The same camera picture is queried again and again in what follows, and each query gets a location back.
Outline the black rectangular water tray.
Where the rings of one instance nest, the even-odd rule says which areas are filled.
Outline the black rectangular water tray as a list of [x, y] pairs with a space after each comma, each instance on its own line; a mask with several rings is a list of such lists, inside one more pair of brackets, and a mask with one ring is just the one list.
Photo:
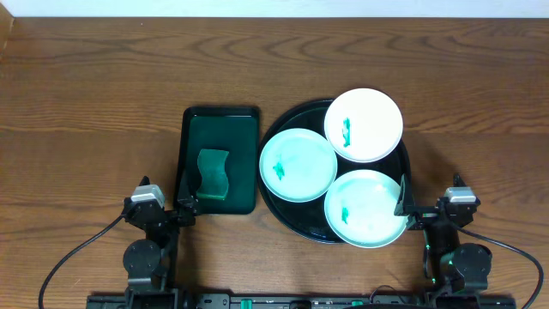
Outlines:
[[[177, 208], [179, 182], [186, 171], [190, 190], [198, 201], [196, 215], [251, 213], [256, 205], [258, 139], [259, 111], [255, 107], [193, 106], [185, 110], [173, 207]], [[229, 152], [226, 160], [229, 191], [223, 201], [200, 199], [196, 194], [202, 182], [197, 157], [204, 148]]]

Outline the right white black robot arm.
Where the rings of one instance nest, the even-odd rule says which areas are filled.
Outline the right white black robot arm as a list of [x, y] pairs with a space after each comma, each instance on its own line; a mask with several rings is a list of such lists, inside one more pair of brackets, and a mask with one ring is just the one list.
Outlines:
[[426, 306], [480, 307], [480, 292], [488, 287], [492, 252], [483, 245], [461, 243], [458, 235], [473, 221], [478, 206], [480, 200], [459, 174], [433, 206], [417, 205], [407, 176], [401, 176], [394, 215], [407, 219], [407, 230], [424, 234], [424, 275], [432, 279], [432, 287], [425, 291]]

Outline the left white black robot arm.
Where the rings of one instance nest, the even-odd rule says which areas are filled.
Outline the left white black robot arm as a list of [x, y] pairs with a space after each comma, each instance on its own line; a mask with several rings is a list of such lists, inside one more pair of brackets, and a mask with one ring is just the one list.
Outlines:
[[147, 176], [124, 199], [122, 217], [145, 233], [124, 252], [123, 264], [128, 273], [124, 298], [129, 309], [196, 307], [195, 297], [175, 283], [180, 230], [196, 223], [194, 210], [167, 210], [165, 202], [159, 186]]

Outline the pale green plate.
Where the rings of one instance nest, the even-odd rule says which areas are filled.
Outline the pale green plate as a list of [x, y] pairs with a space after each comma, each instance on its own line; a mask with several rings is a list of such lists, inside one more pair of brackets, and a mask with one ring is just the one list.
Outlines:
[[337, 170], [335, 151], [326, 138], [302, 128], [275, 134], [259, 159], [259, 172], [267, 189], [292, 203], [320, 197], [335, 181]]
[[386, 246], [406, 229], [407, 218], [394, 215], [400, 191], [392, 178], [377, 171], [345, 173], [325, 196], [327, 223], [350, 245], [367, 249]]

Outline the green scrubbing sponge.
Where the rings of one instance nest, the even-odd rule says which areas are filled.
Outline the green scrubbing sponge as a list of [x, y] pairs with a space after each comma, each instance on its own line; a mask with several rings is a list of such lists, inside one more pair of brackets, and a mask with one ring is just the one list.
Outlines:
[[229, 191], [226, 175], [228, 151], [204, 148], [197, 157], [202, 182], [196, 191], [200, 199], [225, 200]]

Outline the white plate green stain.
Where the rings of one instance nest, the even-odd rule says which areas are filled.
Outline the white plate green stain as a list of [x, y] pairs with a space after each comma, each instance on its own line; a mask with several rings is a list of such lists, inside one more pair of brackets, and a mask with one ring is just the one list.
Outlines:
[[324, 135], [341, 157], [358, 163], [379, 161], [401, 140], [403, 118], [385, 93], [356, 88], [339, 95], [325, 113]]

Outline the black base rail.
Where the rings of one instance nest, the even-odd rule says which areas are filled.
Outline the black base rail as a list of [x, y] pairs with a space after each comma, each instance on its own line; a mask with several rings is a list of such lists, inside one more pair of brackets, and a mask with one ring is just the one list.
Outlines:
[[373, 298], [190, 295], [90, 295], [87, 309], [341, 309], [341, 308], [426, 308], [416, 297], [378, 294]]

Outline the pale green plate front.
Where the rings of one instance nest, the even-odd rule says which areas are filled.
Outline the pale green plate front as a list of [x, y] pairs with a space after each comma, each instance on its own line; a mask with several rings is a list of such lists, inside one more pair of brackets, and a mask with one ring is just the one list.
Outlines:
[[386, 246], [406, 229], [407, 218], [394, 215], [400, 191], [392, 178], [377, 171], [345, 173], [325, 196], [327, 223], [350, 245], [367, 249]]

